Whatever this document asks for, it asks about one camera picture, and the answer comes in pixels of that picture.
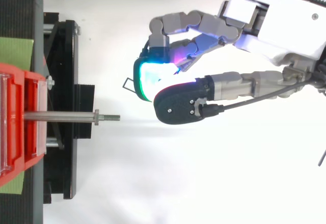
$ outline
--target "robotic hand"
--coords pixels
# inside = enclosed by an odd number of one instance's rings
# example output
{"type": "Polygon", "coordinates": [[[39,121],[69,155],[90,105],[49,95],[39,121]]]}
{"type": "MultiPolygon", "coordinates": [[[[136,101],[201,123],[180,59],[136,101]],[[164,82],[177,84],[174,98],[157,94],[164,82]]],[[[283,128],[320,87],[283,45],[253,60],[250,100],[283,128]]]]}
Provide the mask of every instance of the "robotic hand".
{"type": "Polygon", "coordinates": [[[264,99],[287,98],[305,85],[325,94],[325,23],[326,2],[321,0],[229,0],[217,16],[191,11],[154,18],[149,41],[134,64],[135,91],[149,101],[144,92],[146,81],[155,86],[164,77],[163,69],[155,65],[171,65],[168,72],[179,75],[205,53],[232,44],[262,54],[276,66],[285,65],[283,72],[228,72],[164,88],[154,99],[159,120],[167,124],[196,122],[264,99]],[[169,43],[169,35],[189,29],[201,34],[169,43]],[[156,75],[142,70],[151,66],[156,75]],[[227,106],[206,103],[238,96],[253,98],[227,106]]]}

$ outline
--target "colorful led light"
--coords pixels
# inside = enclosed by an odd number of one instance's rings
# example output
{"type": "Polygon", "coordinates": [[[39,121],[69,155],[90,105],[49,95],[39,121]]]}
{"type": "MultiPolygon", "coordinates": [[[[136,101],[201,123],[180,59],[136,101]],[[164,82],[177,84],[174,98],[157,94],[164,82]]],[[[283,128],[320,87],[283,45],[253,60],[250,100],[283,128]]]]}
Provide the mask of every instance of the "colorful led light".
{"type": "Polygon", "coordinates": [[[143,96],[153,101],[156,94],[169,86],[195,81],[180,72],[173,63],[143,63],[140,66],[140,87],[143,96]]]}

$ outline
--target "white background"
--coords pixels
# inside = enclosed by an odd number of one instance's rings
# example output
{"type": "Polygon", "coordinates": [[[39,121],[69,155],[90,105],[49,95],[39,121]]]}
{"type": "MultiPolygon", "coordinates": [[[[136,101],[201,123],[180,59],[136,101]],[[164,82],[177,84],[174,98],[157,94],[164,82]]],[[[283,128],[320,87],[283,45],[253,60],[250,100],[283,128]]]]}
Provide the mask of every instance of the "white background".
{"type": "MultiPolygon", "coordinates": [[[[77,195],[53,196],[44,223],[326,223],[326,163],[317,166],[326,98],[315,89],[183,126],[160,123],[151,103],[122,89],[153,17],[217,14],[222,1],[45,0],[45,11],[81,26],[79,82],[96,85],[94,108],[121,121],[79,141],[77,195]]],[[[282,68],[227,47],[189,72],[255,70],[282,68]]]]}

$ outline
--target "green tape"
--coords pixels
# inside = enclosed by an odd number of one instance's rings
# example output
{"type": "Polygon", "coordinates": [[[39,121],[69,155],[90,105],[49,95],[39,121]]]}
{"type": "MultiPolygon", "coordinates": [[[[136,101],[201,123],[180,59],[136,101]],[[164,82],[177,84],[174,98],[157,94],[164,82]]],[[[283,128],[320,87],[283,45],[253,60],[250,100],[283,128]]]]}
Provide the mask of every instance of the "green tape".
{"type": "Polygon", "coordinates": [[[0,63],[30,70],[33,40],[0,37],[0,63]]]}
{"type": "Polygon", "coordinates": [[[0,193],[21,194],[24,183],[24,172],[21,172],[14,180],[0,187],[0,193]]]}
{"type": "MultiPolygon", "coordinates": [[[[33,40],[0,37],[0,63],[14,65],[22,70],[30,70],[33,40]]],[[[0,193],[21,194],[24,172],[0,187],[0,193]]]]}

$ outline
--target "clear plastic lid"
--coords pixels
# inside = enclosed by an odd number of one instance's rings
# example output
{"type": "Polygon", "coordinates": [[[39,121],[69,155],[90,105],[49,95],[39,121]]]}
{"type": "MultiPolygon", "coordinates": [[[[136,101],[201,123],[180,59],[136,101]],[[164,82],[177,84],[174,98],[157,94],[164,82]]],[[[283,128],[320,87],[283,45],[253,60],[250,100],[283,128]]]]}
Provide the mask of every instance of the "clear plastic lid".
{"type": "MultiPolygon", "coordinates": [[[[37,110],[47,111],[47,82],[38,81],[37,110]]],[[[36,156],[46,153],[46,121],[38,121],[36,138],[36,156]]]]}
{"type": "Polygon", "coordinates": [[[9,75],[0,74],[0,175],[8,169],[7,159],[7,81],[9,75]]]}

